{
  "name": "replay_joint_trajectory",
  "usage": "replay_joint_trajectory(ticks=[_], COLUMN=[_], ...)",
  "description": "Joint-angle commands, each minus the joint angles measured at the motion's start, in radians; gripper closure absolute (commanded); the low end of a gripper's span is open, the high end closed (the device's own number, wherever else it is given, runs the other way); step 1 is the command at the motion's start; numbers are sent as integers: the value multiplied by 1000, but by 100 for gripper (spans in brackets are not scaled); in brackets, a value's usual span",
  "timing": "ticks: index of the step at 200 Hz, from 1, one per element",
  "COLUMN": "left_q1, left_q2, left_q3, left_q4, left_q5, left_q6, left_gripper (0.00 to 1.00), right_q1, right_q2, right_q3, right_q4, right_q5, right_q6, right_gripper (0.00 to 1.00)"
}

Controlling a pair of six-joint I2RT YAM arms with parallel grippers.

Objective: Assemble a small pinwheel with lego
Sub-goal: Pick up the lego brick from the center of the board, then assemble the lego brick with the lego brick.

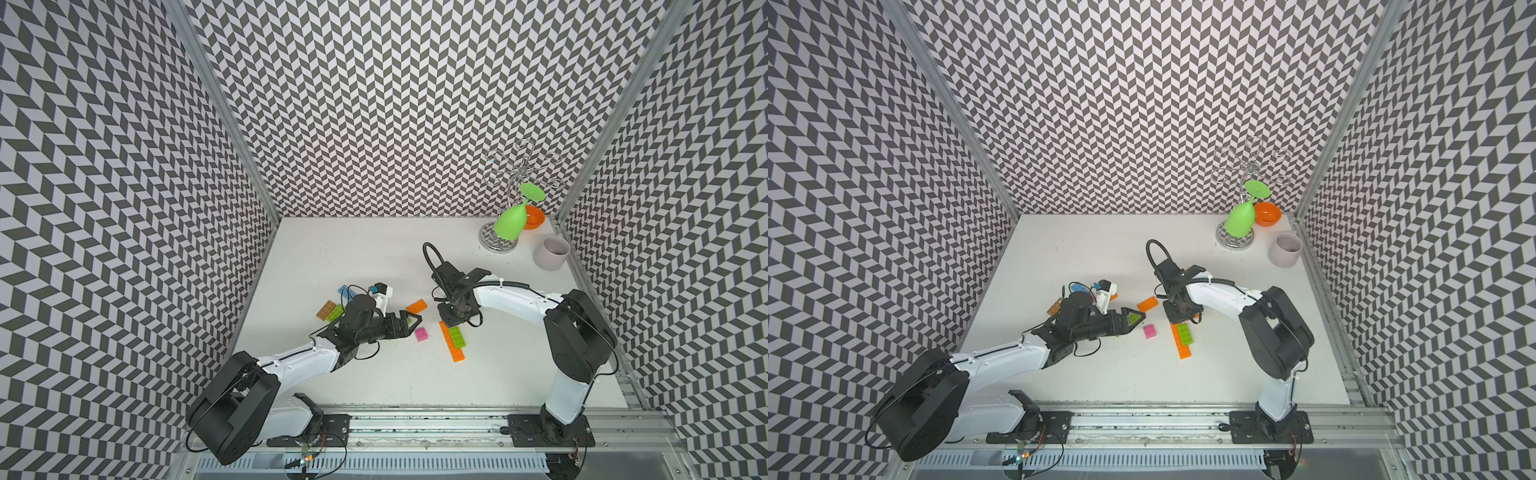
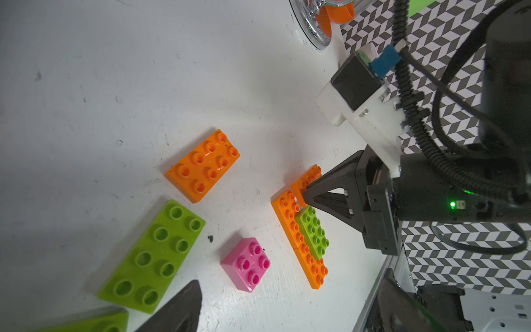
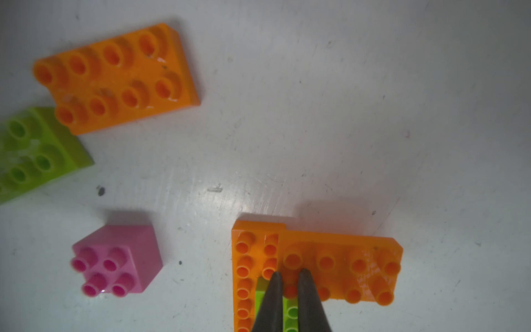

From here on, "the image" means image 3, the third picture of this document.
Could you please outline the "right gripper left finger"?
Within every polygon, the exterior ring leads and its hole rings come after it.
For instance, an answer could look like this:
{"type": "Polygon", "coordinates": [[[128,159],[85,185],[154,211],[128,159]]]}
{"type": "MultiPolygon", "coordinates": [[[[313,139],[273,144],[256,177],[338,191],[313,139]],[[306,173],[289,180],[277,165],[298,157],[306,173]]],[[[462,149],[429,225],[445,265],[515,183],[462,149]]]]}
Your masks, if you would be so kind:
{"type": "Polygon", "coordinates": [[[277,271],[272,274],[251,332],[283,331],[283,279],[277,271]]]}

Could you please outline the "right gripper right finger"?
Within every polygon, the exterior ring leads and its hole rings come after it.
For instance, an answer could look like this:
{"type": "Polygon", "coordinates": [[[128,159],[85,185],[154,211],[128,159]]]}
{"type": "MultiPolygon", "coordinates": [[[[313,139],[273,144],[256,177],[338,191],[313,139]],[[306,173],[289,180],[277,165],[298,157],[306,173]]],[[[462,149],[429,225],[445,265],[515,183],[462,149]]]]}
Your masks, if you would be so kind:
{"type": "Polygon", "coordinates": [[[331,332],[311,271],[303,268],[297,283],[299,332],[331,332]]]}

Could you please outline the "green lego brick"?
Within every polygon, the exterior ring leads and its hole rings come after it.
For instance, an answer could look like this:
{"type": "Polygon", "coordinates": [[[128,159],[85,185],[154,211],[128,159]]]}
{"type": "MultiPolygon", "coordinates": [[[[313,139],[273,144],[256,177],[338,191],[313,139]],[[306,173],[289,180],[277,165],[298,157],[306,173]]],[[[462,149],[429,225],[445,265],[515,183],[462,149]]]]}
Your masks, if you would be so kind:
{"type": "MultiPolygon", "coordinates": [[[[255,317],[260,310],[269,281],[260,277],[255,290],[255,317]]],[[[298,332],[298,300],[296,297],[283,297],[283,332],[298,332]]]]}
{"type": "Polygon", "coordinates": [[[52,107],[30,107],[1,121],[1,203],[94,164],[52,107]]]}

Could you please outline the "orange lego brick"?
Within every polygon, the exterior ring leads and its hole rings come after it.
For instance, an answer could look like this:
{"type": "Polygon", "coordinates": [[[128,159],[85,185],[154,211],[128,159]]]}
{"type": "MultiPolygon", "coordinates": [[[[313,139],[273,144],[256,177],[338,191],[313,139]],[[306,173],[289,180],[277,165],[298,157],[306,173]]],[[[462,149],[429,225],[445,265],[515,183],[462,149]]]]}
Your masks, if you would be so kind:
{"type": "Polygon", "coordinates": [[[388,306],[401,270],[402,246],[392,238],[287,230],[280,234],[283,294],[297,297],[302,269],[311,272],[321,301],[388,306]]]}
{"type": "Polygon", "coordinates": [[[180,35],[167,24],[39,59],[33,75],[76,136],[201,103],[180,35]]]}
{"type": "Polygon", "coordinates": [[[235,331],[251,331],[279,260],[283,224],[235,222],[232,228],[232,279],[235,331]]]}

